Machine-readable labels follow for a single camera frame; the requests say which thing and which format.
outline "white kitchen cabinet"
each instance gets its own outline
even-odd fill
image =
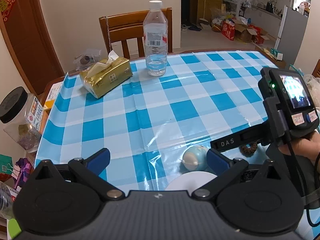
[[[264,29],[275,39],[277,38],[281,23],[279,16],[271,15],[269,12],[257,8],[247,8],[244,16],[246,18],[251,18],[251,23],[253,25]]]

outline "white bottle cap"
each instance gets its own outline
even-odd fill
[[[149,1],[150,10],[160,10],[162,8],[162,1]]]

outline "barcode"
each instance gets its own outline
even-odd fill
[[[149,45],[151,45],[151,46],[160,46],[160,41],[149,41]]]
[[[113,81],[115,81],[117,79],[116,74],[110,75],[109,78],[110,78],[111,82],[113,82]]]

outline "display screen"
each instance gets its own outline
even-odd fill
[[[280,78],[288,92],[293,108],[310,106],[308,96],[299,77],[280,75]]]

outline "black jar lid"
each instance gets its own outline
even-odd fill
[[[0,120],[3,123],[10,122],[24,107],[28,99],[28,93],[23,87],[12,90],[0,104]]]

